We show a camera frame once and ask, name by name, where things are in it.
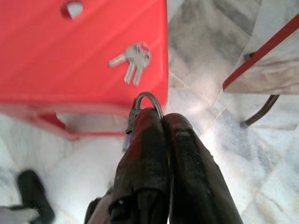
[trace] marble floor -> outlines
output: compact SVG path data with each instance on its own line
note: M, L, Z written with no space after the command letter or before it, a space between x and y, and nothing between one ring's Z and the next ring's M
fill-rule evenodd
M178 112L219 165L244 223L299 218L299 97L285 96L248 129L267 95L222 92L252 33L260 0L168 2L170 88L167 113ZM69 142L0 116L0 206L18 204L18 172L44 182L56 224L83 223L91 200L112 184L122 138Z

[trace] chair leg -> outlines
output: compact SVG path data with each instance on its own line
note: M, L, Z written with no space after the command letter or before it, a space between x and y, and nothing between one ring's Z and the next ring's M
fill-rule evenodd
M270 97L268 98L268 100L264 104L264 106L251 118L249 118L245 121L242 121L240 123L240 126L243 128L247 128L250 125L252 125L253 123L257 122L260 118L265 116L268 113L268 111L273 107L273 105L275 104L275 102L277 101L279 96L280 95L270 95Z

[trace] key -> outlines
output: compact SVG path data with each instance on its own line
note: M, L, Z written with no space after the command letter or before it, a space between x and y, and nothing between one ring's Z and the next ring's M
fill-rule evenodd
M136 69L136 65L135 65L134 61L130 61L129 63L130 63L129 67L128 67L127 73L125 75L125 83L126 84L129 84L131 82L131 79L133 77L133 73Z
M109 61L109 67L116 67L117 65L126 62L126 61L132 61L136 55L137 55L137 46L138 44L133 44L129 46L125 53L119 55L115 59L112 59Z
M139 86L141 76L144 70L149 66L151 61L151 53L144 49L138 49L140 53L138 54L137 58L134 60L136 66L136 73L133 80L134 86Z

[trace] black shoe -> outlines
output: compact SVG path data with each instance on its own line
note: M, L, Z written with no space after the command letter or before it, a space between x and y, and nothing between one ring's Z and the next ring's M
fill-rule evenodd
M45 189L33 170L25 170L17 177L17 185L24 207L37 209L39 217L31 224L50 224L55 214L45 196Z

